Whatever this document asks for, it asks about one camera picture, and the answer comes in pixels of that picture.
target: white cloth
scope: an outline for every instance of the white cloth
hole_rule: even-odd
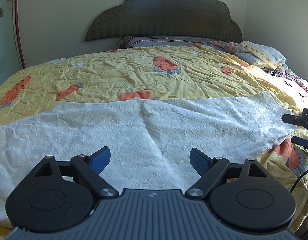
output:
[[[199,101],[60,102],[0,126],[0,225],[10,226],[4,211],[8,195],[44,156],[64,161],[108,146],[111,161],[101,176],[119,192],[184,191],[200,178],[189,162],[193,147],[243,163],[295,129],[281,121],[285,113],[269,92]]]
[[[284,71],[288,68],[286,65],[287,58],[285,58],[278,50],[252,43],[250,41],[241,42],[237,48],[235,55],[247,62],[249,65],[258,66],[260,68],[280,68]]]

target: cloud-shaped headboard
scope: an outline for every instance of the cloud-shaped headboard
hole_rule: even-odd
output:
[[[125,0],[101,13],[85,41],[124,35],[177,35],[241,42],[241,30],[218,0]]]

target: yellow comforter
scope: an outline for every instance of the yellow comforter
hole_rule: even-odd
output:
[[[119,49],[26,68],[0,86],[0,125],[38,114],[59,101],[198,100],[270,91],[279,105],[294,114],[306,106],[296,93],[282,91],[278,83],[273,85],[277,80],[257,67],[230,54],[199,47]],[[297,128],[295,134],[308,139],[303,128]],[[275,152],[261,155],[258,161],[288,189],[297,179],[284,157]],[[297,214],[290,230],[295,232],[308,214],[308,175],[293,195]]]

